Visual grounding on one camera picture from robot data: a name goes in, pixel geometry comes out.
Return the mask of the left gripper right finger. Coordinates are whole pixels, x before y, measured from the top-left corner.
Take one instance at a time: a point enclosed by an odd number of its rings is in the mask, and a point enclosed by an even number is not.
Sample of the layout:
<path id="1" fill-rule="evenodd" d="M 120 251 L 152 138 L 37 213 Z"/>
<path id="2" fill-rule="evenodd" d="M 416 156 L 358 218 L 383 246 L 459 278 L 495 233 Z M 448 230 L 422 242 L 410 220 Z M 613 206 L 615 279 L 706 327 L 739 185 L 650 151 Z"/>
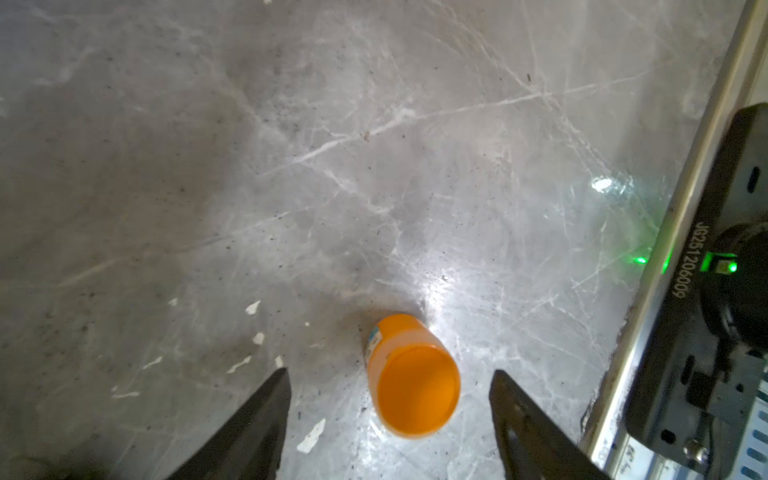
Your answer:
<path id="1" fill-rule="evenodd" d="M 503 370 L 493 374 L 489 401 L 507 479 L 606 479 Z"/>

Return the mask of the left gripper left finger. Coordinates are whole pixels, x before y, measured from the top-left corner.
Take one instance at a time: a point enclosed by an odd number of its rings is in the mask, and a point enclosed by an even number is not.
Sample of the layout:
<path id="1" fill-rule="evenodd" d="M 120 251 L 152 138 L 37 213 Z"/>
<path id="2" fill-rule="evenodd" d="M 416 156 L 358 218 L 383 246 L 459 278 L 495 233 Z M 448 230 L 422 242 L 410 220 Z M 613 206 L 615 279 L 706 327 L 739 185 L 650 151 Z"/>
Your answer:
<path id="1" fill-rule="evenodd" d="M 286 438 L 291 385 L 277 369 L 172 479 L 274 479 Z"/>

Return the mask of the orange paint can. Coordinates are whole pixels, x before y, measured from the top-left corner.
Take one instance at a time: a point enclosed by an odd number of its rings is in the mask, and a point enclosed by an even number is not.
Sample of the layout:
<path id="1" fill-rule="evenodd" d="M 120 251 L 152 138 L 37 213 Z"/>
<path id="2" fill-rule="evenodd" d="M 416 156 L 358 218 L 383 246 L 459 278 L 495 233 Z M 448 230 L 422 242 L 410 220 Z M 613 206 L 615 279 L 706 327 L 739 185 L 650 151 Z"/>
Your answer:
<path id="1" fill-rule="evenodd" d="M 427 437 L 451 419 L 461 393 L 458 366 L 416 317 L 381 319 L 368 337 L 365 363 L 373 406 L 394 434 Z"/>

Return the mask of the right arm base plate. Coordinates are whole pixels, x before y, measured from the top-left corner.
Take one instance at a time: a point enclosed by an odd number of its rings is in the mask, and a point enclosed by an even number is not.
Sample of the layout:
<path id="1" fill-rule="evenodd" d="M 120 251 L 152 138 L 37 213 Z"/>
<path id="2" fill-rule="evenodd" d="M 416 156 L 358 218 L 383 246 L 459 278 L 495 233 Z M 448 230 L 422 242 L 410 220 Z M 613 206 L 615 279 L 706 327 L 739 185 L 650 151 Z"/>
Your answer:
<path id="1" fill-rule="evenodd" d="M 767 107 L 739 110 L 707 178 L 624 421 L 708 479 L 734 469 L 767 362 Z"/>

